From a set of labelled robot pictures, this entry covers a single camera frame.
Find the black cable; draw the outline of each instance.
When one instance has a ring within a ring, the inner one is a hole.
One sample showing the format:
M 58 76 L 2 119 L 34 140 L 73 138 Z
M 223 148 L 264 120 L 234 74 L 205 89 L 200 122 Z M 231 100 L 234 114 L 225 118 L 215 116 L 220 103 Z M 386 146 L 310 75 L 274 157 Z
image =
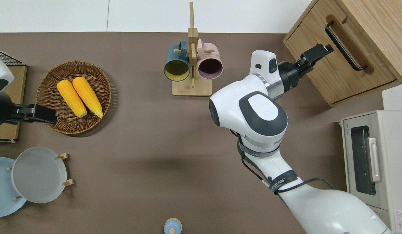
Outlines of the black cable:
M 235 135 L 236 137 L 238 137 L 238 134 L 236 134 L 233 130 L 230 129 L 230 132 Z
M 298 185 L 295 185 L 295 186 L 293 186 L 293 187 L 290 187 L 290 188 L 288 188 L 288 189 L 286 188 L 286 189 L 283 189 L 283 190 L 276 190 L 276 191 L 275 191 L 275 195 L 278 195 L 278 193 L 281 193 L 281 192 L 290 191 L 290 190 L 292 190 L 292 189 L 298 188 L 298 187 L 300 187 L 300 186 L 302 186 L 302 185 L 308 184 L 309 182 L 316 181 L 316 180 L 322 180 L 323 182 L 327 183 L 332 189 L 336 190 L 336 188 L 335 188 L 333 185 L 331 185 L 331 183 L 328 182 L 326 179 L 324 179 L 324 178 L 313 178 L 313 179 L 308 179 L 307 181 L 302 182 L 302 183 L 300 183 L 300 184 L 298 184 Z
M 254 171 L 253 171 L 250 167 L 248 167 L 247 164 L 244 162 L 244 157 L 245 157 L 245 156 L 246 156 L 245 154 L 243 154 L 243 156 L 241 156 L 241 163 L 243 163 L 243 165 L 244 165 L 251 173 L 253 173 L 255 176 L 257 176 L 257 178 L 259 178 L 260 181 L 262 181 L 262 180 L 263 180 L 262 177 L 259 176 L 256 172 L 254 172 Z
M 233 135 L 235 135 L 235 136 L 241 141 L 241 136 L 240 136 L 240 134 L 239 134 L 238 132 L 234 132 L 234 131 L 231 130 L 231 129 L 230 129 L 230 132 L 231 132 Z M 256 172 L 254 172 L 254 171 L 253 171 L 250 167 L 248 167 L 247 164 L 244 162 L 244 158 L 245 158 L 245 157 L 246 157 L 245 154 L 243 154 L 243 155 L 241 156 L 241 163 L 243 163 L 243 165 L 244 165 L 251 173 L 253 173 L 255 176 L 257 176 L 257 178 L 259 178 L 260 181 L 262 181 L 262 180 L 263 180 L 262 177 L 259 176 Z

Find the plate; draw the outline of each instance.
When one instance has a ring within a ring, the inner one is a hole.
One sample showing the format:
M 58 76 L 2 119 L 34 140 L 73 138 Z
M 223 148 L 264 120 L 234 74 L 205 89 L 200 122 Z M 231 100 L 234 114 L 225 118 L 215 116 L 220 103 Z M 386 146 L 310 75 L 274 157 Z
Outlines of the plate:
M 55 200 L 64 190 L 67 169 L 58 154 L 44 147 L 25 150 L 12 169 L 12 184 L 16 192 L 34 203 Z
M 59 94 L 57 84 L 61 80 L 72 80 L 84 77 L 90 84 L 103 110 L 103 118 L 111 103 L 111 85 L 103 70 L 94 64 L 83 61 L 66 62 L 53 68 L 45 75 L 36 92 L 36 103 L 54 109 L 57 113 L 55 125 L 46 124 L 55 132 L 75 135 L 86 132 L 97 126 L 102 118 L 96 116 L 87 108 L 87 115 L 79 118 L 66 104 Z
M 12 172 L 7 168 L 12 167 L 14 163 L 13 159 L 0 157 L 0 217 L 16 212 L 26 202 L 25 198 L 13 200 L 18 193 L 12 185 Z

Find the brown tabletop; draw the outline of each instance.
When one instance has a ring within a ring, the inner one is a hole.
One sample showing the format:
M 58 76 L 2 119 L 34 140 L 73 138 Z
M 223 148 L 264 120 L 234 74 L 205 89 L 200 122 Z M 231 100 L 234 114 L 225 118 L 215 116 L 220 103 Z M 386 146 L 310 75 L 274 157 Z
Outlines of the brown tabletop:
M 72 60 L 100 67 L 113 86 L 108 115 L 72 137 L 44 124 L 22 124 L 19 141 L 0 143 L 16 159 L 42 146 L 68 153 L 75 185 L 54 201 L 27 202 L 0 218 L 0 233 L 163 233 L 180 219 L 183 233 L 304 233 L 288 208 L 240 162 L 236 138 L 218 128 L 208 97 L 176 97 L 163 74 L 165 53 L 186 33 L 0 33 L 0 49 L 28 67 L 24 104 L 45 74 Z M 213 92 L 249 72 L 256 49 L 294 62 L 284 34 L 200 33 L 220 50 L 223 74 Z M 307 77 L 278 103 L 289 117 L 281 153 L 302 179 L 323 177 L 346 190 L 342 117 L 380 110 L 381 93 L 330 109 Z M 317 188 L 326 185 L 315 182 Z

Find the woven tray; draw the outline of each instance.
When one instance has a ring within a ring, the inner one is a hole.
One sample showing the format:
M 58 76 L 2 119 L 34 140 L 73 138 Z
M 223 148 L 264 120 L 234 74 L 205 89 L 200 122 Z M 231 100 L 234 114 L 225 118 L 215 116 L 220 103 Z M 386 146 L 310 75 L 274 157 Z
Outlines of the woven tray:
M 75 77 L 84 77 L 94 90 L 103 108 L 103 118 L 109 109 L 111 102 L 111 86 L 104 72 L 96 65 L 72 61 L 66 62 L 53 68 L 45 75 L 39 84 L 36 93 L 36 103 L 57 112 L 57 124 L 46 124 L 55 132 L 66 135 L 79 134 L 95 127 L 102 118 L 97 117 L 87 108 L 87 115 L 78 118 L 68 107 L 57 89 L 57 83 L 61 80 L 72 80 Z

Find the black drawer handle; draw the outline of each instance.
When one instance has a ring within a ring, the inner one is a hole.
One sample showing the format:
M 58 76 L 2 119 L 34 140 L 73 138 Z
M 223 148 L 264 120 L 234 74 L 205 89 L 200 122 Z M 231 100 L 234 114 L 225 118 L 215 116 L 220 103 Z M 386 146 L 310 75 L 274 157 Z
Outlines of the black drawer handle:
M 332 33 L 330 29 L 330 25 L 333 24 L 333 21 L 330 21 L 326 26 L 325 26 L 325 32 L 328 34 L 332 42 L 335 44 L 335 46 L 338 48 L 339 52 L 341 52 L 342 56 L 347 60 L 347 62 L 350 64 L 350 66 L 355 70 L 355 71 L 362 71 L 367 68 L 367 65 L 364 67 L 360 68 L 356 62 L 354 62 L 353 58 L 351 58 L 350 54 L 345 50 L 344 46 L 339 42 L 339 40 L 335 37 L 335 35 Z

